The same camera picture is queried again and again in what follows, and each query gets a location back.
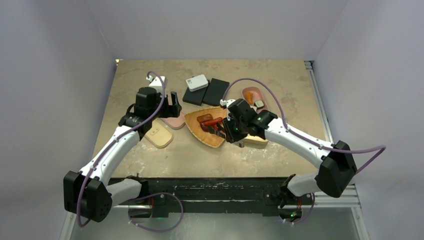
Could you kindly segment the left black box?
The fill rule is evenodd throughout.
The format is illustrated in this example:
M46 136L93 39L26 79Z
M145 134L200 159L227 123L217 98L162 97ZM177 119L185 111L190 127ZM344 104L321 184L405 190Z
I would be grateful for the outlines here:
M208 85L204 88L199 89L199 90L190 91L189 88L187 88L184 95L183 95L182 101L184 103L188 103L188 104L192 104L192 105L196 105L196 106L201 106L203 99L205 97L205 94L208 90L210 80L207 80L207 82L208 82Z

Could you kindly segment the right aluminium rail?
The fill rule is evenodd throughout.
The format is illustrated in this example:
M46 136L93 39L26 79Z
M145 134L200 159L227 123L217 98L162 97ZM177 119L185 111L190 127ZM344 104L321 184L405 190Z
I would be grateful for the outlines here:
M329 126L329 122L328 122L328 118L324 109L324 105L322 102L322 98L321 98L321 94L318 88L318 84L317 84L317 80L314 74L314 70L313 70L313 61L304 61L304 65L309 77L309 81L310 84L312 86L313 89L313 93L315 96L315 101L316 101L316 105L318 107L319 110L319 115L320 115L320 119L321 119L321 123L323 126L323 130L324 130L324 135L325 135L325 139L328 142L334 143L334 139L331 133L331 129Z

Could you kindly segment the fried chicken piece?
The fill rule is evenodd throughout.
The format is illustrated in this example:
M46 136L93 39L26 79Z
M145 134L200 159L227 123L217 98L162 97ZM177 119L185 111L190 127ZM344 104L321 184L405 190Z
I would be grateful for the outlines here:
M254 104L254 101L253 101L254 94L251 91L247 91L245 93L245 95L244 95L244 98L245 98L245 100L247 101L247 103L249 105L253 105Z

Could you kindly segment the beige lunch box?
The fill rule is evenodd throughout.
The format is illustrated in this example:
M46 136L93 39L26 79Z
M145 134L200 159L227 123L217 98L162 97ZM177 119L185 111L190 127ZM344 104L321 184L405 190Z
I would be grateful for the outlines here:
M266 146L269 142L268 140L262 139L259 136L252 136L252 135L247 135L247 137L244 138L243 141L245 143L255 144L255 145L260 145L260 146Z

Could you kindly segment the beige lunch box lid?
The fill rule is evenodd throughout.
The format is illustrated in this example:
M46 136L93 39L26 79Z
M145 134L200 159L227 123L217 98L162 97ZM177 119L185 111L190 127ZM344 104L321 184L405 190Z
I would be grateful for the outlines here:
M168 146L174 138L174 135L159 120L155 119L152 122L150 130L144 135L151 144L162 149Z

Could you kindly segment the right black box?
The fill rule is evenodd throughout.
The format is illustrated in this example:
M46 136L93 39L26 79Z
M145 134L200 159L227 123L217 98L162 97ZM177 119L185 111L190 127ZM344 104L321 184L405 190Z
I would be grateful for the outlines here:
M202 103L213 107L219 106L220 100L223 98L223 95L229 85L230 83L227 81L212 78L209 82Z

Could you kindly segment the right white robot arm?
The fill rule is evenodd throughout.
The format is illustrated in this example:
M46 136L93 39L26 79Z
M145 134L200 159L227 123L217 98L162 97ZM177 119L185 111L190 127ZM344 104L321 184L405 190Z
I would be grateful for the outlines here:
M248 135L260 137L286 147L317 168L316 172L287 178L280 196L288 204L315 192L339 198L357 173L349 146L343 141L332 144L302 131L291 132L290 125L284 125L281 117L268 110L256 112L241 98L221 100L220 107L227 112L222 121L227 142L240 142Z

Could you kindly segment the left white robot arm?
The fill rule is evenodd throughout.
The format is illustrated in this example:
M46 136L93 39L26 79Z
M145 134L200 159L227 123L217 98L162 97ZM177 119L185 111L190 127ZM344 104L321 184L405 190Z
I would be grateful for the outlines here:
M146 203L149 191L140 177L130 176L109 184L116 168L152 128L157 118L177 118L182 106L178 94L158 92L141 87L125 115L121 117L112 137L100 152L79 171L69 171L63 178L64 209L89 221L101 222L112 207L132 200Z

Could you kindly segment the pink lunch box lid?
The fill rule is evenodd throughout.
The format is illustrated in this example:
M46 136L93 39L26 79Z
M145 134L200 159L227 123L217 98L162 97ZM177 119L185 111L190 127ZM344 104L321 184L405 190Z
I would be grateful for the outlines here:
M178 117L160 118L171 129L179 130L185 126L185 114L181 112Z

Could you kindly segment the woven bamboo basket tray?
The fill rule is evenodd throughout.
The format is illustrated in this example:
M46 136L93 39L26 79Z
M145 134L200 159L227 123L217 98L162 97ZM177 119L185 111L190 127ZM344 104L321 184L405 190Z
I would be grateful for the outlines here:
M203 144L211 147L218 148L224 142L225 138L203 131L200 123L197 121L199 116L211 114L214 118L227 116L227 111L219 106L200 108L184 115L185 123L190 132Z

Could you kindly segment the black box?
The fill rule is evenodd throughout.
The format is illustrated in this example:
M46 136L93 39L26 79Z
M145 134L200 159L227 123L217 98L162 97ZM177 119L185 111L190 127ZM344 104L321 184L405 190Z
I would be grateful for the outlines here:
M209 82L202 103L213 107L219 106L220 100L223 98L223 95L229 85L230 83L227 81L212 78Z
M189 88L187 88L184 95L183 95L182 101L184 103L188 103L188 104L192 104L192 105L196 105L196 106L201 106L203 99L205 97L205 94L208 90L210 80L207 80L207 82L208 82L208 85L204 88L199 89L199 90L190 91Z

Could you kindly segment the black metal tongs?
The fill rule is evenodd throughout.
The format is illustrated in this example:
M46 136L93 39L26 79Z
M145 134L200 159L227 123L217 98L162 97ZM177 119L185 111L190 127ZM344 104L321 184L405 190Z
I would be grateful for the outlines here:
M220 124L207 126L207 130L210 134L216 135L224 139L227 143L244 148L244 138L247 136L245 133L241 133L235 126L231 124Z

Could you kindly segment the black rice roll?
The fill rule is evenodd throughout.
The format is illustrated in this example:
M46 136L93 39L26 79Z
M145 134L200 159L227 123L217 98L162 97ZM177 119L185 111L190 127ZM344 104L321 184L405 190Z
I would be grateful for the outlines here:
M265 107L265 104L264 104L264 102L262 100L257 100L257 101L254 102L254 106L258 110L260 110L260 109L263 109Z

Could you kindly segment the pink lunch box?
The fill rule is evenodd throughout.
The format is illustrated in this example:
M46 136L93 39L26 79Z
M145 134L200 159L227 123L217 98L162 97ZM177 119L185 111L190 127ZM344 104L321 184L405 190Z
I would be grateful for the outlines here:
M250 107L251 107L251 108L255 109L257 113L260 113L261 111L264 111L264 110L267 110L267 111L269 110L269 106L268 106L268 104L267 104L267 101L266 101L266 99L265 99L265 97L264 97L263 93L261 92L261 90L260 90L258 87L255 87L255 86L245 87L245 88L241 91L242 98L243 98L244 100L245 100L245 94L246 94L246 92L248 92L248 91L250 91L250 92L252 92L252 93L254 94L254 97L253 97L253 101L254 101L254 102L255 102L255 101L258 101L258 100L262 100L262 101L264 102L264 108L262 108L262 109L257 109L257 108L254 106L254 103L253 103L253 105L250 105Z

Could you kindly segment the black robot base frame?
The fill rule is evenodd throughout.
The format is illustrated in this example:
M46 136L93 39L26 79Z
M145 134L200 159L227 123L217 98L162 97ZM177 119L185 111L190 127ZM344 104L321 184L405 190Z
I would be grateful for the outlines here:
M282 197L286 177L146 177L142 179L141 196L122 204L132 209L145 206L153 218L166 218L170 213L261 214L264 217L298 219L312 195Z

